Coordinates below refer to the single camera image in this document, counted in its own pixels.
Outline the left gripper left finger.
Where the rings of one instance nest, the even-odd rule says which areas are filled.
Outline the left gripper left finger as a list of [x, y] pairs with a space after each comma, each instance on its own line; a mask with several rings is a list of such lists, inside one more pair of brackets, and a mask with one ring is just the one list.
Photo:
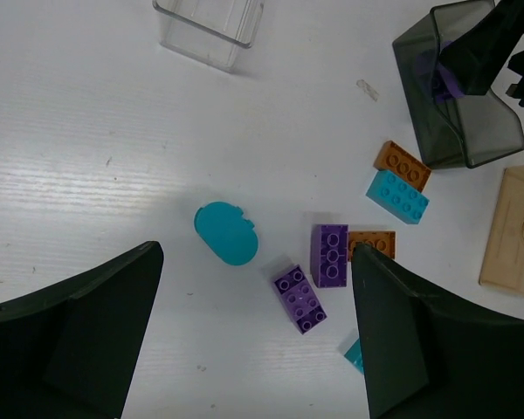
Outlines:
[[119, 418], [152, 312], [162, 247], [0, 303], [0, 418]]

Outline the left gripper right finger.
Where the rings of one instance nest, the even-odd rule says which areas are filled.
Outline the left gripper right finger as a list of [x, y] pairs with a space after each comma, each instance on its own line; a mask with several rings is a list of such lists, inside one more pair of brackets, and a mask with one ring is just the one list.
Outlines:
[[352, 261], [373, 418], [524, 418], [524, 319], [476, 305], [366, 245]]

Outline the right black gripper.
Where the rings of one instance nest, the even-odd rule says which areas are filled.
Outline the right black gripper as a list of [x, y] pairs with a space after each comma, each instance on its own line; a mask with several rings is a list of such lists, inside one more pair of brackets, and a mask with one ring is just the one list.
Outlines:
[[468, 96], [485, 95], [509, 60], [521, 76], [506, 95], [524, 107], [524, 51], [513, 54], [524, 35], [524, 1], [501, 1], [479, 23], [446, 46], [438, 62], [448, 69]]

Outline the purple oval lego piece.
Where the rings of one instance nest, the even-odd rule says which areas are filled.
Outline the purple oval lego piece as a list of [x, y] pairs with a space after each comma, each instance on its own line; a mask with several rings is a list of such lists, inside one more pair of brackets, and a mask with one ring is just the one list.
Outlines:
[[464, 98], [453, 74], [436, 58], [436, 51], [430, 49], [418, 54], [414, 61], [413, 72], [424, 95], [435, 104]]

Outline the purple tall lego brick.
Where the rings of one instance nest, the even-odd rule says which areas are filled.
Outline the purple tall lego brick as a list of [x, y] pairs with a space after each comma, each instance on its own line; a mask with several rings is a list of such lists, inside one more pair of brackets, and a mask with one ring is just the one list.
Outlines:
[[318, 288], [347, 286], [348, 226], [316, 224], [310, 246], [310, 273]]

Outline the dark smoky plastic container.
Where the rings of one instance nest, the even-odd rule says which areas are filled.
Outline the dark smoky plastic container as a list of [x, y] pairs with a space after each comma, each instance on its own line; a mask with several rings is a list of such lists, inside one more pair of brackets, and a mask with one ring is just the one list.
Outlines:
[[431, 169], [477, 168], [524, 150], [519, 116], [494, 91], [435, 104], [413, 72], [418, 54], [434, 49], [438, 62], [493, 7], [492, 1], [436, 6], [392, 44], [421, 158]]

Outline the small teal lego brick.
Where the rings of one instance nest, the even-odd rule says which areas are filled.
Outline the small teal lego brick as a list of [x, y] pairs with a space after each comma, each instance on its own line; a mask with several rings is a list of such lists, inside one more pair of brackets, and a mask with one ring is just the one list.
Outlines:
[[361, 374], [364, 374], [362, 347], [357, 330], [353, 329], [338, 346], [340, 354]]

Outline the orange flat lego plate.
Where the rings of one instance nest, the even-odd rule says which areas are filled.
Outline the orange flat lego plate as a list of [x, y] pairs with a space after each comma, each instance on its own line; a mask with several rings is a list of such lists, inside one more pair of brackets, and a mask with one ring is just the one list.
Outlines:
[[348, 261], [352, 259], [355, 246], [359, 243], [368, 244], [389, 258], [396, 257], [395, 231], [350, 231], [348, 233]]

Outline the orange translucent plastic container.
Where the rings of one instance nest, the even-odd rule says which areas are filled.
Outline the orange translucent plastic container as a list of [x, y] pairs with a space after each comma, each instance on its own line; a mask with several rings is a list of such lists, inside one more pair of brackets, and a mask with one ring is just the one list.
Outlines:
[[479, 283], [524, 297], [524, 165], [504, 171]]

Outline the orange lego brick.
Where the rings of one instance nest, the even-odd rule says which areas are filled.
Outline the orange lego brick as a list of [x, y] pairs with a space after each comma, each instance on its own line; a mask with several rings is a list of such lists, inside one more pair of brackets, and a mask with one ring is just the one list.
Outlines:
[[431, 176], [430, 168], [394, 141], [383, 143], [373, 166], [377, 170], [390, 170], [419, 192], [424, 191]]

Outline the teal long lego brick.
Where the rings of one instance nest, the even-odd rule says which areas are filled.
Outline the teal long lego brick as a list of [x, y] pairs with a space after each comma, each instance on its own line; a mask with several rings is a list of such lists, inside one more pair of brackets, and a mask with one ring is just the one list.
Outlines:
[[390, 170], [379, 170], [366, 197], [406, 224], [419, 224], [429, 199]]

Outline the teal oval lego piece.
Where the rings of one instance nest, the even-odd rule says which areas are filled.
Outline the teal oval lego piece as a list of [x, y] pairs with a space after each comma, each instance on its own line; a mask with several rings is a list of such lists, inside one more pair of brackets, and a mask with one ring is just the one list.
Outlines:
[[257, 254], [259, 238], [243, 210], [226, 202], [201, 207], [194, 217], [196, 233], [213, 253], [232, 266], [248, 264]]

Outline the clear plastic container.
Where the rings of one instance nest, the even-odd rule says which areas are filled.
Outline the clear plastic container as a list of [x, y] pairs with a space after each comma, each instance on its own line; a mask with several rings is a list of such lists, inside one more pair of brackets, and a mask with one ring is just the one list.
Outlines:
[[252, 48], [265, 3], [259, 0], [154, 1], [161, 46], [233, 73], [240, 52]]

